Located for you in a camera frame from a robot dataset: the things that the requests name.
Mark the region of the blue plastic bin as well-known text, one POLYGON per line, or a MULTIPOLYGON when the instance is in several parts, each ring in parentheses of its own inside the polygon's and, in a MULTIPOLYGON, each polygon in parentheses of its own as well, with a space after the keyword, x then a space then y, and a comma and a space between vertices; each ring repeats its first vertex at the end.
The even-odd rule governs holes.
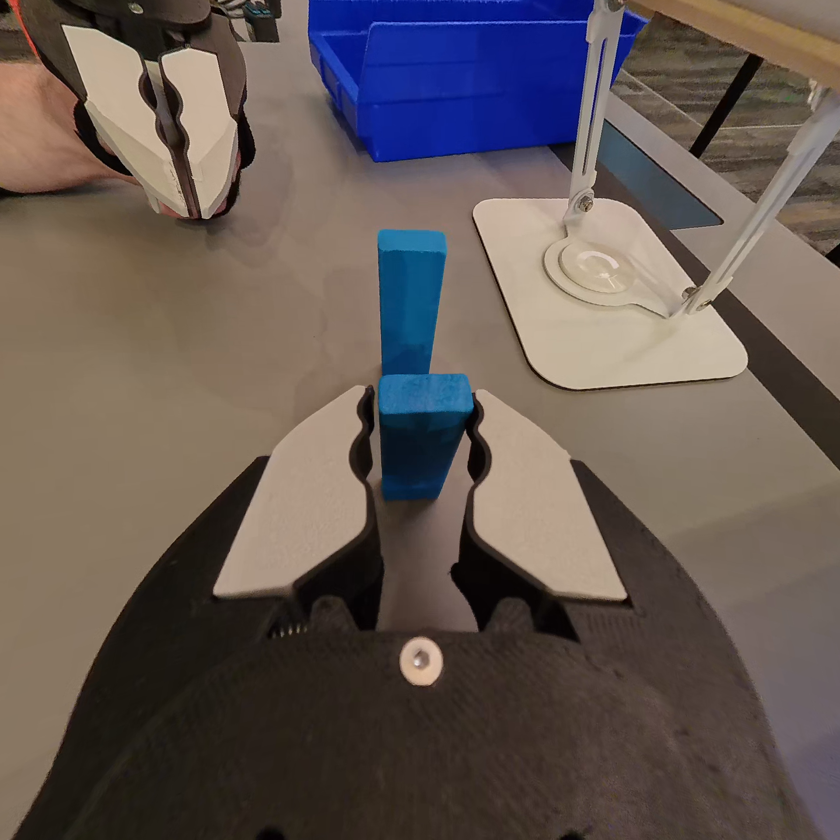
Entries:
POLYGON ((572 143, 592 9, 311 1, 311 60, 376 162, 572 143))

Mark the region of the black table leg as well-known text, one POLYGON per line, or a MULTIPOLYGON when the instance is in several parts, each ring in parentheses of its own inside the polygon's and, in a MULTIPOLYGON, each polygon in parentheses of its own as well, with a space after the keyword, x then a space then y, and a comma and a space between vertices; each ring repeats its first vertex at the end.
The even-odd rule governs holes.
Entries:
POLYGON ((717 106, 699 132, 689 153, 699 159, 717 136, 723 123, 738 104, 742 94, 762 67, 764 58, 755 54, 748 54, 736 76, 730 82, 717 106))

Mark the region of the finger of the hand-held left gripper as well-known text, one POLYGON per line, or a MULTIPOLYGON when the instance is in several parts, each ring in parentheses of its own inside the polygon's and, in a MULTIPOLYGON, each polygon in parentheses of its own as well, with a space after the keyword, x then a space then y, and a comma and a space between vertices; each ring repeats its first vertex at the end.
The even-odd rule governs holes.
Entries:
POLYGON ((188 163, 201 218, 215 215, 234 179, 238 129, 231 115, 215 54, 183 48, 161 58, 163 81, 180 99, 176 123, 185 135, 188 163))
POLYGON ((62 25, 86 91, 85 109, 100 140, 129 170, 154 207, 190 214, 143 59, 95 28, 62 25))

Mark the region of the blue wooden block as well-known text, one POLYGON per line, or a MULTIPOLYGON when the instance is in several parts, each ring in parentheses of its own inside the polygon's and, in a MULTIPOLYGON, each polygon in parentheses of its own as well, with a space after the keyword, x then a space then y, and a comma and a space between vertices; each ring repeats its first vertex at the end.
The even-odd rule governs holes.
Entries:
POLYGON ((465 374, 385 374, 379 383, 382 495, 435 500, 474 400, 465 374))
POLYGON ((383 375, 430 372, 447 252, 446 236, 438 231, 379 231, 383 375))

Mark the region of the black electronic device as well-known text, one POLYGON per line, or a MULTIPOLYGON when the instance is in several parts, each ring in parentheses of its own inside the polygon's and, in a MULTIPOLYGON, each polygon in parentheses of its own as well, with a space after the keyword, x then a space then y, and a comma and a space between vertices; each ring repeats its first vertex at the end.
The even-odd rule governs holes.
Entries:
POLYGON ((282 16, 281 1, 246 1, 240 11, 249 41, 266 44, 280 42, 278 22, 282 16))

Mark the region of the white document stand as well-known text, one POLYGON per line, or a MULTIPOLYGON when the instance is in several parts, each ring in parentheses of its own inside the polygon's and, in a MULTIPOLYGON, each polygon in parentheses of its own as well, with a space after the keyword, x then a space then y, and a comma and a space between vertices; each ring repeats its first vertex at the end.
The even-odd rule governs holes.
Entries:
POLYGON ((493 198, 472 213, 522 350, 572 391, 725 380, 748 354, 712 307, 839 126, 838 2, 644 2, 815 83, 812 115, 699 285, 642 216, 594 195, 625 2, 594 2, 568 198, 493 198))

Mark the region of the person's left hand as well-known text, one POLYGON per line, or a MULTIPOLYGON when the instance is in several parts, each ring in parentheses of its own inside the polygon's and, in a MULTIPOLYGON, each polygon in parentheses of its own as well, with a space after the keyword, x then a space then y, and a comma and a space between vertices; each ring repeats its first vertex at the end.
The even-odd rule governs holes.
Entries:
POLYGON ((138 182, 102 163, 76 132, 76 95, 38 62, 1 65, 1 187, 52 193, 103 180, 138 182))

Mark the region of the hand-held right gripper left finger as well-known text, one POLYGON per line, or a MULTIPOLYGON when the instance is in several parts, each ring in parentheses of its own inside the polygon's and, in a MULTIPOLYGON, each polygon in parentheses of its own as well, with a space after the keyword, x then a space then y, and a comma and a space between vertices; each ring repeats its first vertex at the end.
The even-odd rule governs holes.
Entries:
POLYGON ((384 561, 372 469, 374 388, 355 385, 274 447, 213 588, 220 599, 278 596, 308 616, 339 597, 376 628, 384 561))

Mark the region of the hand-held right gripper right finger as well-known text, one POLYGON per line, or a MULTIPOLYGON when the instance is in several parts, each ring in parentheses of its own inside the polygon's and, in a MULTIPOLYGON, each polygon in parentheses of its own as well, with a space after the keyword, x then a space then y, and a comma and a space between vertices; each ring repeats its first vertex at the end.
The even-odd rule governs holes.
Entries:
POLYGON ((480 631, 501 602, 526 605, 535 629, 573 634, 566 602, 621 605, 627 590, 569 453, 479 389, 469 438, 472 479, 451 578, 480 631))

